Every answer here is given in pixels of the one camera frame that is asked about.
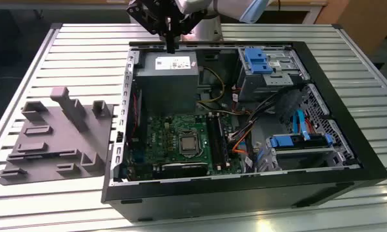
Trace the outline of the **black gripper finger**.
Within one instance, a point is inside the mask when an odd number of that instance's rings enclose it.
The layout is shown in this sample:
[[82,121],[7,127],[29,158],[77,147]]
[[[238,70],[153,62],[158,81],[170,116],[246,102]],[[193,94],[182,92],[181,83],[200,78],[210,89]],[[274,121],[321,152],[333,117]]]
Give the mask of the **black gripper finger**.
[[193,27],[202,20],[206,15],[206,11],[197,11],[190,14],[182,14],[181,12],[173,12],[170,14],[170,53],[178,48],[176,38],[180,35],[186,35]]
[[166,52],[170,54],[169,17],[153,15],[140,0],[129,1],[126,13],[152,35],[160,36],[166,46]]

